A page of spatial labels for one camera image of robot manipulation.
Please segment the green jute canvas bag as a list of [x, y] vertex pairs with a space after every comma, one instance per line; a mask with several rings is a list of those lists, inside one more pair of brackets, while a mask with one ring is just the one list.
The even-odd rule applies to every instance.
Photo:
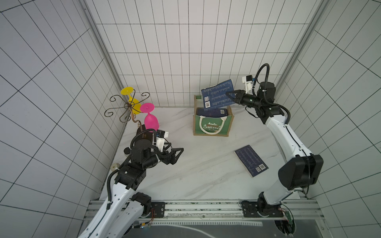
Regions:
[[193, 135], [194, 136], [223, 136], [228, 137], [234, 120], [230, 106], [223, 107], [228, 110], [227, 117], [208, 118], [197, 116], [196, 109], [204, 108], [201, 95], [194, 95]]

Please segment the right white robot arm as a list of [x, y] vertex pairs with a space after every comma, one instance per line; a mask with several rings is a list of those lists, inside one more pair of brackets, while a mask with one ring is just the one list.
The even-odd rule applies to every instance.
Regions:
[[255, 210], [261, 217], [269, 217], [280, 209], [281, 203], [294, 191], [314, 185], [323, 166], [323, 158], [312, 153], [289, 125], [289, 111], [271, 98], [275, 86], [263, 82], [256, 95], [244, 90], [226, 92], [234, 103], [254, 108], [257, 117], [272, 132], [285, 159], [278, 171], [278, 180], [261, 192]]

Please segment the dark navy thin book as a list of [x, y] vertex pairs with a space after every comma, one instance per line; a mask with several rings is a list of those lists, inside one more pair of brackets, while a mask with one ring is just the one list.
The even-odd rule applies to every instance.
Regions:
[[237, 149], [234, 152], [252, 177], [268, 170], [268, 166], [250, 145]]

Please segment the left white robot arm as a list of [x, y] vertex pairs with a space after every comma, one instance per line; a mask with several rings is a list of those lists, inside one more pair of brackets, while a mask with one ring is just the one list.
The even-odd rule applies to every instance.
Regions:
[[154, 129], [137, 132], [124, 149], [126, 160], [109, 174], [107, 199], [80, 234], [81, 238], [121, 238], [140, 217], [155, 217], [151, 197], [137, 189], [148, 169], [160, 162], [174, 165], [183, 153], [183, 148], [172, 147], [168, 135]]

